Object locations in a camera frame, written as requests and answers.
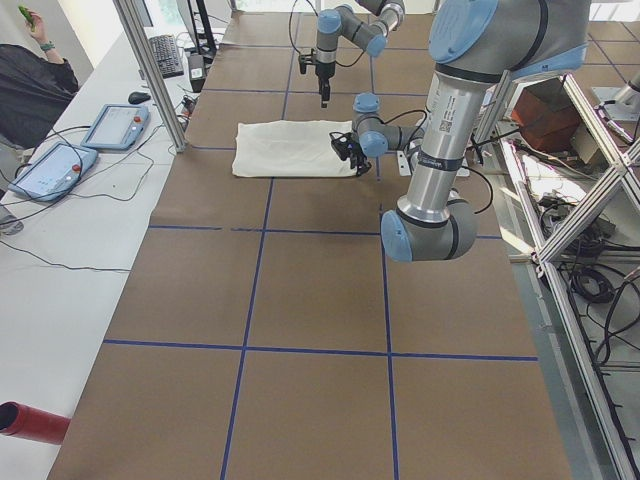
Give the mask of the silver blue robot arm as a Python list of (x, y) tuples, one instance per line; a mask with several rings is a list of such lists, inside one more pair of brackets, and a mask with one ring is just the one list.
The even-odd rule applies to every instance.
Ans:
[(391, 31), (402, 24), (406, 13), (403, 1), (358, 1), (358, 4), (376, 17), (373, 23), (360, 20), (349, 5), (324, 9), (318, 14), (316, 47), (311, 50), (308, 62), (315, 69), (322, 108), (326, 108), (330, 100), (330, 80), (335, 75), (339, 39), (345, 38), (376, 58), (385, 49)]
[(414, 163), (407, 193), (381, 220), (390, 258), (449, 260), (471, 248), (476, 217), (452, 186), (485, 93), (504, 72), (515, 80), (541, 80), (578, 69), (589, 12), (587, 1), (446, 2), (429, 37), (435, 71), (420, 138), (412, 127), (383, 124), (375, 95), (355, 98), (352, 131), (363, 153), (403, 150)]

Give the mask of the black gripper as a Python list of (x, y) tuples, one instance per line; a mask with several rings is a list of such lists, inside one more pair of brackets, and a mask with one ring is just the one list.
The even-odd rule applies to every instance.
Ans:
[(334, 76), (334, 63), (318, 62), (315, 65), (315, 73), (318, 78), (321, 107), (326, 108), (331, 98), (330, 79)]
[(371, 169), (371, 162), (363, 153), (361, 146), (356, 142), (349, 142), (349, 162), (350, 167), (355, 170), (357, 176), (368, 173)]

